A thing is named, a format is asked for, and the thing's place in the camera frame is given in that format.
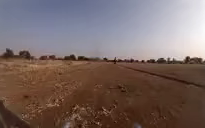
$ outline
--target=tree line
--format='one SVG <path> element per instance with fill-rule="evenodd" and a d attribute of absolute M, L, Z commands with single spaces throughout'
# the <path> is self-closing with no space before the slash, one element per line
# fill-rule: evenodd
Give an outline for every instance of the tree line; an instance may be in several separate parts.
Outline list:
<path fill-rule="evenodd" d="M 116 62 L 127 62 L 127 63 L 158 63 L 158 64 L 205 64 L 205 59 L 200 57 L 190 57 L 186 56 L 184 60 L 176 60 L 175 58 L 159 58 L 159 59 L 149 59 L 149 60 L 135 60 L 135 59 L 117 59 L 109 60 L 108 58 L 99 58 L 99 57 L 86 57 L 86 56 L 75 56 L 71 54 L 64 57 L 56 57 L 55 55 L 43 55 L 39 58 L 36 58 L 30 54 L 28 50 L 19 51 L 18 55 L 14 54 L 12 49 L 6 48 L 6 51 L 0 55 L 2 58 L 24 58 L 24 59 L 39 59 L 39 60 L 80 60 L 80 61 L 116 61 Z"/>

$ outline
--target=ground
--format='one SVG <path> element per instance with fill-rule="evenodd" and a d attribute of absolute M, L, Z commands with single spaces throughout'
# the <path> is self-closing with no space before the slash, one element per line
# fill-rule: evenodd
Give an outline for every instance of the ground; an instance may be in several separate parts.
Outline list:
<path fill-rule="evenodd" d="M 0 99 L 31 127 L 205 128 L 205 65 L 0 60 Z"/>

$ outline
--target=tire track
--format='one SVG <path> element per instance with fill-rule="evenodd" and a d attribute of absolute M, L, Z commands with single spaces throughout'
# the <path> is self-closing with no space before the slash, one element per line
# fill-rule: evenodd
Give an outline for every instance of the tire track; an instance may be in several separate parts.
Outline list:
<path fill-rule="evenodd" d="M 195 83 L 195 82 L 192 82 L 192 81 L 186 81 L 186 80 L 178 79 L 178 78 L 171 77 L 171 76 L 168 76 L 168 75 L 163 75 L 163 74 L 159 74 L 159 73 L 149 72 L 149 71 L 145 71 L 145 70 L 141 70 L 141 69 L 135 69 L 135 68 L 131 68 L 131 67 L 128 67 L 128 66 L 123 66 L 123 65 L 119 65 L 119 66 L 127 68 L 127 69 L 130 69 L 130 70 L 133 70 L 133 71 L 138 71 L 138 72 L 146 73 L 146 74 L 149 74 L 149 75 L 158 76 L 158 77 L 161 77 L 161 78 L 164 78 L 164 79 L 180 82 L 180 83 L 183 83 L 183 84 L 193 85 L 193 86 L 205 89 L 205 85 L 198 84 L 198 83 Z"/>

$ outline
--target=blue sky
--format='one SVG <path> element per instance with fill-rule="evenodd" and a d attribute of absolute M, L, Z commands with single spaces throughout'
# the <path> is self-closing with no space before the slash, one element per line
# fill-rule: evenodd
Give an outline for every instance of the blue sky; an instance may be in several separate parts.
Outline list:
<path fill-rule="evenodd" d="M 0 0 L 5 48 L 149 59 L 205 58 L 205 0 Z"/>

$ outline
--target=soil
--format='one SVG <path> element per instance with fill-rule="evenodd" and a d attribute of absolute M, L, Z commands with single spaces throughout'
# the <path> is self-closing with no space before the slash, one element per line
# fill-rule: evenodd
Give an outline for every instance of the soil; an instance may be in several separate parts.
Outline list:
<path fill-rule="evenodd" d="M 205 128 L 205 89 L 123 64 L 0 62 L 0 99 L 31 127 Z"/>

